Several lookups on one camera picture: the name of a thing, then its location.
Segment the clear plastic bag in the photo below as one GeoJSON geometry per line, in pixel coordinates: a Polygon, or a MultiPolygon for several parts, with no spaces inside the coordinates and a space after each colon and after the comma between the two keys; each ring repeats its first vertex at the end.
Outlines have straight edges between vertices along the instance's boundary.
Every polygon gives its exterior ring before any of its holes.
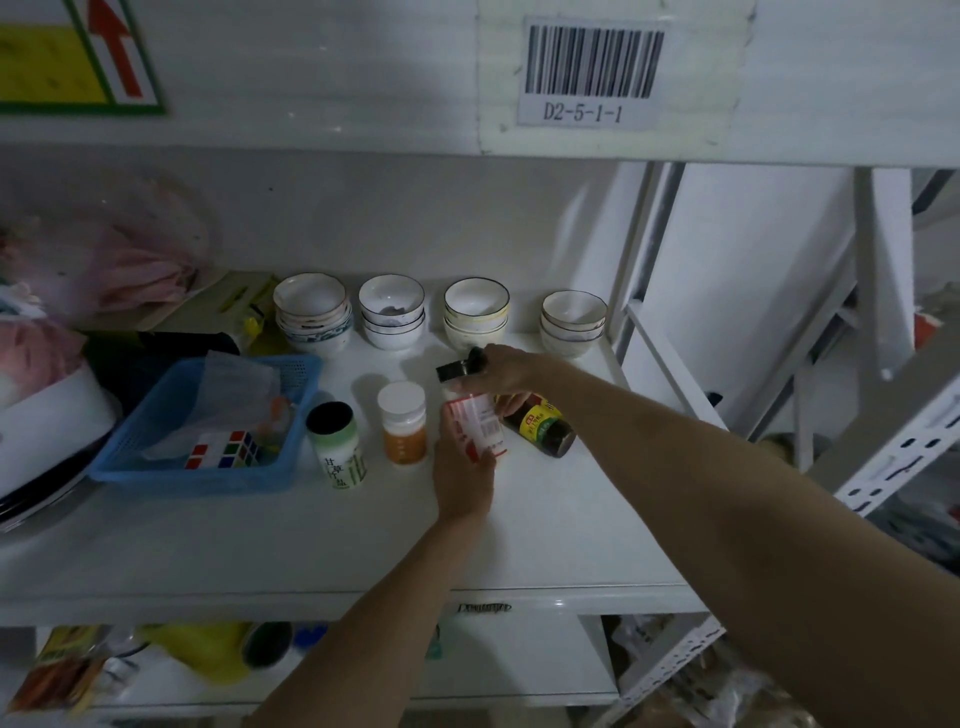
{"type": "Polygon", "coordinates": [[[210,352],[193,409],[184,424],[147,447],[146,460],[189,454],[198,437],[213,431],[250,431],[257,443],[282,444],[293,424],[294,405],[282,394],[279,369],[251,358],[210,352]]]}

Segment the stack of cream rimmed bowls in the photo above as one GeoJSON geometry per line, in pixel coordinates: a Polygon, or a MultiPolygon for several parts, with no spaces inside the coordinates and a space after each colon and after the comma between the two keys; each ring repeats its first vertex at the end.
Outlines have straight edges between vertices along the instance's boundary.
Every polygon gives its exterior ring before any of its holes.
{"type": "Polygon", "coordinates": [[[511,308],[504,284],[480,276],[463,278],[447,286],[442,302],[443,329],[454,351],[465,354],[503,339],[511,308]]]}

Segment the white bottle with red label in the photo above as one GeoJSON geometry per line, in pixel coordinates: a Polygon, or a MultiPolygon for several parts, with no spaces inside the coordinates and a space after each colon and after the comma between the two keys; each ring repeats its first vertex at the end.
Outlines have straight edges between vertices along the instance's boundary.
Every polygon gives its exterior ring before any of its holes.
{"type": "Polygon", "coordinates": [[[508,452],[491,394],[464,394],[448,386],[442,394],[458,447],[471,462],[478,464],[486,453],[500,457],[508,452]]]}

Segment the person's right hand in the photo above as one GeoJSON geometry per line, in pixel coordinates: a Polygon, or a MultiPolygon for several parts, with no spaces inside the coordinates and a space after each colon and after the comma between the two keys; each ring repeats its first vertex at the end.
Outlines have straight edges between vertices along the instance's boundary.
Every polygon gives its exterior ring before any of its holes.
{"type": "Polygon", "coordinates": [[[453,381],[455,391],[463,394],[549,393],[570,365],[549,354],[528,352],[506,345],[474,347],[468,361],[478,365],[475,373],[453,381]]]}

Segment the stack of dark rimmed bowls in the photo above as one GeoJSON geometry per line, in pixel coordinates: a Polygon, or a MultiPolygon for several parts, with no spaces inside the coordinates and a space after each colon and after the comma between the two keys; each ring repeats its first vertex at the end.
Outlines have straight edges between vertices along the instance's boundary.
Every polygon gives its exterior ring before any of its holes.
{"type": "Polygon", "coordinates": [[[386,273],[358,291],[362,329],[371,346],[388,353],[412,349],[428,331],[426,290],[413,277],[386,273]]]}

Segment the person's right forearm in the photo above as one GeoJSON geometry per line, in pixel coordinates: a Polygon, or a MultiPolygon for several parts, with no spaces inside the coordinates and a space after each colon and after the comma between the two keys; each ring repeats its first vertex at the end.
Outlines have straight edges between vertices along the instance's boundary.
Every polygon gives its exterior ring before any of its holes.
{"type": "Polygon", "coordinates": [[[563,362],[531,390],[824,728],[960,728],[960,578],[756,445],[563,362]]]}

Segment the white round pot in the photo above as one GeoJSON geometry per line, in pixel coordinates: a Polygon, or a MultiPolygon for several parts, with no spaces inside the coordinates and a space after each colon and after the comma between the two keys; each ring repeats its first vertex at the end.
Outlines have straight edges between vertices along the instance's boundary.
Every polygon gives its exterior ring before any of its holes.
{"type": "Polygon", "coordinates": [[[0,533],[70,495],[121,415],[86,362],[0,411],[0,533]]]}

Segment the blue plastic basket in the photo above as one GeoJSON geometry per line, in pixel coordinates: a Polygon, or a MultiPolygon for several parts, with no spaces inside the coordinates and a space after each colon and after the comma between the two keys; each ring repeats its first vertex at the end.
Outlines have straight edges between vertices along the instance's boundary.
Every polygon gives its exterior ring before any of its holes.
{"type": "Polygon", "coordinates": [[[285,489],[322,369],[310,354],[180,359],[114,430],[87,475],[150,497],[285,489]]]}

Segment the grey perforated rack upright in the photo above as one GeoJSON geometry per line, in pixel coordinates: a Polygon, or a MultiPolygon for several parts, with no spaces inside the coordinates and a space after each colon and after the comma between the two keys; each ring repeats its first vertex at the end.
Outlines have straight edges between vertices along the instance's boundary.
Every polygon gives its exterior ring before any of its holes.
{"type": "Polygon", "coordinates": [[[960,440],[960,314],[950,317],[876,394],[808,477],[860,517],[960,440]]]}

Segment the yellow green cardboard box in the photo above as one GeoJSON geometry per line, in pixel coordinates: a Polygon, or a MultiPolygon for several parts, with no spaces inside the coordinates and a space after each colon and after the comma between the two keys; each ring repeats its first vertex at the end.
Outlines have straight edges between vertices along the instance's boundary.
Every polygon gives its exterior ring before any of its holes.
{"type": "Polygon", "coordinates": [[[172,358],[219,352],[245,356],[275,315],[272,273],[229,272],[139,334],[145,348],[172,358]]]}

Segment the dark sauce bottle black cap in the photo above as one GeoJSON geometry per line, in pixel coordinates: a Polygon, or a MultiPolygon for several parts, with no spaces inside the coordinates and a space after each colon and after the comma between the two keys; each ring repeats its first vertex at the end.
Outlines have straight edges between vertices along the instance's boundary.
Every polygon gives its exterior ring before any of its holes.
{"type": "MultiPolygon", "coordinates": [[[[474,348],[479,346],[474,346],[466,358],[436,368],[441,391],[446,386],[453,389],[452,384],[455,380],[475,374],[479,370],[478,365],[469,361],[469,355],[474,348]]],[[[562,412],[539,394],[532,394],[525,405],[513,415],[499,418],[499,420],[503,431],[504,429],[514,431],[542,453],[553,458],[566,455],[577,438],[573,427],[562,412]]]]}

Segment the crumpled clear plastic bags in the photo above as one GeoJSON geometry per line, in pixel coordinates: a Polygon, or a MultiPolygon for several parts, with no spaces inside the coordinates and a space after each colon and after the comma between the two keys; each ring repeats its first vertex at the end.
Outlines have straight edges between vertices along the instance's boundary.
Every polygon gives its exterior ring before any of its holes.
{"type": "Polygon", "coordinates": [[[628,717],[624,728],[822,728],[727,636],[661,681],[628,717]]]}

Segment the yellow plastic container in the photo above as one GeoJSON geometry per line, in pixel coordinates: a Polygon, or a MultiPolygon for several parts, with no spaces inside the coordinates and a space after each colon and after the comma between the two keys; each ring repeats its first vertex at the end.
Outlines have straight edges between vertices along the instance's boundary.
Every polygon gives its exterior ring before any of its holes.
{"type": "Polygon", "coordinates": [[[249,621],[168,622],[142,624],[135,631],[209,684],[228,686],[251,673],[243,646],[253,626],[249,621]]]}

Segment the pink cloth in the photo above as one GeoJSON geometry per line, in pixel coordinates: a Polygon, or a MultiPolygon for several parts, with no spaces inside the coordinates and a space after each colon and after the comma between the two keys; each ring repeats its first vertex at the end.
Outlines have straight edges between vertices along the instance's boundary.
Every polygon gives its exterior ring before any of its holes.
{"type": "Polygon", "coordinates": [[[0,411],[75,374],[86,341],[48,319],[0,319],[0,411]]]}

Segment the white barcode label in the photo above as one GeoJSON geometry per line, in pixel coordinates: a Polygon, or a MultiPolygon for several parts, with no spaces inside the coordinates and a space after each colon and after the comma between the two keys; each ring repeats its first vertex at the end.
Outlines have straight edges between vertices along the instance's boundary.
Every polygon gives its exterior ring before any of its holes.
{"type": "Polygon", "coordinates": [[[656,126],[665,105],[659,71],[673,44],[668,21],[528,16],[523,30],[519,126],[656,126]]]}

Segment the white metal shelving unit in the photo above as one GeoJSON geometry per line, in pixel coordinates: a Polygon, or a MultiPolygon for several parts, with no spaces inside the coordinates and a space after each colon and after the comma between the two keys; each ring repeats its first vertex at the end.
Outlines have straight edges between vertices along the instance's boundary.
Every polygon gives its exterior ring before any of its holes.
{"type": "MultiPolygon", "coordinates": [[[[911,173],[960,168],[960,0],[133,0],[169,116],[0,120],[0,167],[176,178],[232,268],[403,273],[429,315],[460,278],[510,290],[513,346],[541,300],[606,299],[577,362],[741,436],[853,291],[861,405],[914,356],[911,173]],[[655,126],[518,124],[524,19],[663,19],[655,126]]],[[[363,339],[322,394],[356,407],[369,477],[334,490],[306,449],[289,487],[139,495],[90,481],[0,537],[0,629],[334,620],[432,522],[429,466],[388,465],[378,384],[453,355],[363,339]]],[[[508,433],[497,502],[414,706],[597,705],[611,725],[715,642],[718,621],[577,443],[508,433]],[[601,615],[668,616],[618,685],[601,615]]]]}

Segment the pink plastic bag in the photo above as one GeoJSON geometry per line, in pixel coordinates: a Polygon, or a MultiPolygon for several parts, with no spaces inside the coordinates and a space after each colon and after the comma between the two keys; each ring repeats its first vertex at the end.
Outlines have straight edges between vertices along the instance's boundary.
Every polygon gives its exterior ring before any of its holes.
{"type": "Polygon", "coordinates": [[[174,176],[0,167],[0,280],[59,321],[179,305],[222,280],[221,247],[215,215],[174,176]]]}

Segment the stack of blue patterned bowls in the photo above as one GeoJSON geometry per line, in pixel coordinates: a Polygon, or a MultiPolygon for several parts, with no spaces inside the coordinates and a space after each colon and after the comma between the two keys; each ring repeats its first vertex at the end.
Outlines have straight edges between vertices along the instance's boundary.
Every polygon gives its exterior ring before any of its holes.
{"type": "Polygon", "coordinates": [[[337,358],[354,334],[347,287],[328,273],[297,273],[272,293],[275,321],[295,350],[322,360],[337,358]]]}

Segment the orange bottle with white cap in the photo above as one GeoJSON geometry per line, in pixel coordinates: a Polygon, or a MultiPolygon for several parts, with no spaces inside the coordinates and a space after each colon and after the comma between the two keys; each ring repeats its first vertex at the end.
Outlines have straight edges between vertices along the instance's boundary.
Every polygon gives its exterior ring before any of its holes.
{"type": "Polygon", "coordinates": [[[412,381],[386,384],[377,395],[383,448],[391,464],[421,463],[427,455],[426,391],[412,381]]]}

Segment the colourful snack packet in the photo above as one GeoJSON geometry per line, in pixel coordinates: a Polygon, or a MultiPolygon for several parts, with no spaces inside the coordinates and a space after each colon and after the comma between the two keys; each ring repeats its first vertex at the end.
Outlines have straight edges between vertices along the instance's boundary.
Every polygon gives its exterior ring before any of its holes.
{"type": "Polygon", "coordinates": [[[82,710],[107,661],[105,633],[104,625],[54,627],[6,713],[82,710]]]}

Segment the stack of small white bowls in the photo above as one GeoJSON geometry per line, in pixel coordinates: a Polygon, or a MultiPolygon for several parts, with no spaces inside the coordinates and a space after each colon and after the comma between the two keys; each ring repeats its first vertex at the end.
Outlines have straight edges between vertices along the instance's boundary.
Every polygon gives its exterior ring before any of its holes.
{"type": "Polygon", "coordinates": [[[607,315],[605,300],[594,294],[580,290],[553,292],[541,303],[541,344],[558,358],[582,358],[604,334],[607,315]]]}

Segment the person's left hand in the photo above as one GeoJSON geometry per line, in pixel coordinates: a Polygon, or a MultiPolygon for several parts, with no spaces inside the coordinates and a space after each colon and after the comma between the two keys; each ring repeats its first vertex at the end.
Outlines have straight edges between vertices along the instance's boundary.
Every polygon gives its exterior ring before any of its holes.
{"type": "Polygon", "coordinates": [[[438,440],[433,464],[437,521],[451,524],[455,521],[483,520],[493,503],[495,473],[476,471],[474,462],[464,455],[456,442],[450,413],[444,406],[440,407],[438,413],[438,440]]]}

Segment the black bag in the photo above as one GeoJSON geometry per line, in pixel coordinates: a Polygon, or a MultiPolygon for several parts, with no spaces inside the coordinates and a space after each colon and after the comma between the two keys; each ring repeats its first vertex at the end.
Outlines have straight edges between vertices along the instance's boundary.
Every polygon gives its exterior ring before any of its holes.
{"type": "Polygon", "coordinates": [[[240,355],[228,334],[94,331],[85,334],[82,353],[102,388],[131,414],[177,361],[216,351],[240,355]]]}

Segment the white green bottle black cap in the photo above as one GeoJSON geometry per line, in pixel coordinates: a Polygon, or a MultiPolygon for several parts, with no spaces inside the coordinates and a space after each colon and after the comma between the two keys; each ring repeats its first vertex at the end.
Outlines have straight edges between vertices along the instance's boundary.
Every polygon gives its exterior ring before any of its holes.
{"type": "Polygon", "coordinates": [[[350,490],[366,480],[368,468],[362,452],[354,409],[342,401],[325,401],[305,418],[307,436],[329,483],[350,490]]]}

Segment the yellow sign with red arrow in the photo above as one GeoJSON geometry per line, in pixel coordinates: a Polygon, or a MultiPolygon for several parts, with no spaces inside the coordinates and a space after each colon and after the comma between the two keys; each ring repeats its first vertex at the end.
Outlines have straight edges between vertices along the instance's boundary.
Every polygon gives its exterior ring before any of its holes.
{"type": "Polygon", "coordinates": [[[164,116],[128,0],[0,0],[0,116],[164,116]]]}

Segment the person's left forearm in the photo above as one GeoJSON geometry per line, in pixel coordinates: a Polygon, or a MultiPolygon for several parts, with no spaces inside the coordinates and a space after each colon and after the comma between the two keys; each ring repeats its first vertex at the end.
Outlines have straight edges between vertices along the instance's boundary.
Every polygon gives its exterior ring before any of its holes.
{"type": "Polygon", "coordinates": [[[246,719],[244,728],[399,728],[487,512],[444,509],[246,719]]]}

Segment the colourful puzzle cube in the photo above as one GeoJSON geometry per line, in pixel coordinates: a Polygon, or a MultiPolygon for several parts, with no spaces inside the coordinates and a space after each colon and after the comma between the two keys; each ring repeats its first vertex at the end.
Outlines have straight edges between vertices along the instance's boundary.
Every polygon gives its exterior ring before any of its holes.
{"type": "Polygon", "coordinates": [[[213,431],[198,436],[190,449],[184,469],[232,470],[258,467],[261,447],[248,430],[213,431]]]}

